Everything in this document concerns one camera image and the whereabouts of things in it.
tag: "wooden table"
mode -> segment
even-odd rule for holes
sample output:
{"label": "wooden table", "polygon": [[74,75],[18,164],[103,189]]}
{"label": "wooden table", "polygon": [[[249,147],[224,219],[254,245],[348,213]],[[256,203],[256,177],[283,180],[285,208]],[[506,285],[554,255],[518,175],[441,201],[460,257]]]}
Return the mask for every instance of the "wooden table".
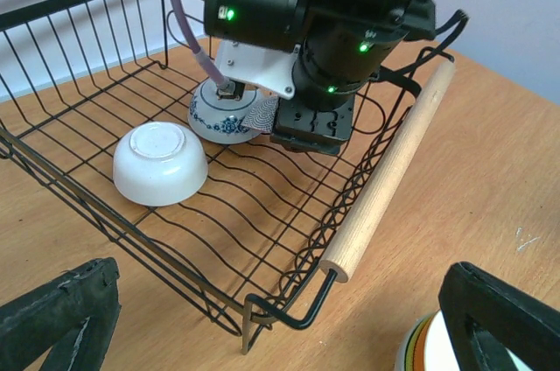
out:
{"label": "wooden table", "polygon": [[[394,60],[416,50],[403,47]],[[457,261],[560,308],[559,157],[560,108],[459,56],[450,92],[353,280],[335,285],[310,330],[277,325],[248,356],[240,339],[0,161],[0,304],[113,256],[122,313],[104,369],[389,370],[403,335],[438,308],[442,279]],[[318,285],[294,315],[305,313]]]}

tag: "wooden handle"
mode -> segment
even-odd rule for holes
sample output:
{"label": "wooden handle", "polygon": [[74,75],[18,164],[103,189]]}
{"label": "wooden handle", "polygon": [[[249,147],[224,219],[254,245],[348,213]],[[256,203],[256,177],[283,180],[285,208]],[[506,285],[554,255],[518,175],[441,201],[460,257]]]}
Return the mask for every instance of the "wooden handle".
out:
{"label": "wooden handle", "polygon": [[454,74],[455,65],[446,61],[431,76],[375,168],[373,176],[362,189],[348,216],[326,248],[319,267],[325,273],[335,270],[338,273],[338,282],[348,282],[356,271]]}

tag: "white plastic mount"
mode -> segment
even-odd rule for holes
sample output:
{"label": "white plastic mount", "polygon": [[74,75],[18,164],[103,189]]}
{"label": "white plastic mount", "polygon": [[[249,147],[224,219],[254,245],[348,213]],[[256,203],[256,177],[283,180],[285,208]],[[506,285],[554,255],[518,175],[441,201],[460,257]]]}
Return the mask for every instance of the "white plastic mount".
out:
{"label": "white plastic mount", "polygon": [[298,51],[298,47],[294,52],[287,53],[222,40],[216,65],[234,81],[266,88],[290,100],[296,90],[291,70],[298,59]]}

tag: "blue floral pattern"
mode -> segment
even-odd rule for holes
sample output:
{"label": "blue floral pattern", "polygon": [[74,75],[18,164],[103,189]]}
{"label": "blue floral pattern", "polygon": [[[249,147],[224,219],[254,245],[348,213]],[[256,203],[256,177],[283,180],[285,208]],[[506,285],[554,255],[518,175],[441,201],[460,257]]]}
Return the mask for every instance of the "blue floral pattern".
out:
{"label": "blue floral pattern", "polygon": [[251,131],[250,128],[246,128],[242,126],[243,120],[245,117],[238,119],[237,116],[231,115],[226,119],[222,120],[221,122],[209,124],[207,123],[202,117],[199,116],[197,105],[198,105],[198,96],[195,95],[189,107],[189,111],[191,113],[191,117],[199,123],[202,123],[206,126],[209,130],[214,130],[216,132],[225,133],[226,135],[238,135],[240,133],[248,133]]}

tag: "wire basket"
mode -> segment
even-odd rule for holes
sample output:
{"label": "wire basket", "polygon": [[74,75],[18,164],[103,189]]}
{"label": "wire basket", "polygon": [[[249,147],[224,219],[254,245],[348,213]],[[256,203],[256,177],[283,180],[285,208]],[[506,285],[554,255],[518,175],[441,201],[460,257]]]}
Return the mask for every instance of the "wire basket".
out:
{"label": "wire basket", "polygon": [[[288,310],[420,88],[404,77],[395,82],[409,91],[365,87],[353,138],[337,157],[290,153],[266,136],[204,143],[210,173],[199,194],[176,206],[138,206],[113,186],[116,144],[148,121],[186,123],[206,78],[172,38],[168,8],[166,0],[49,0],[1,15],[0,157],[242,336],[246,353],[278,320],[301,329],[317,315],[330,278],[304,320]],[[204,45],[215,54],[217,40]]]}

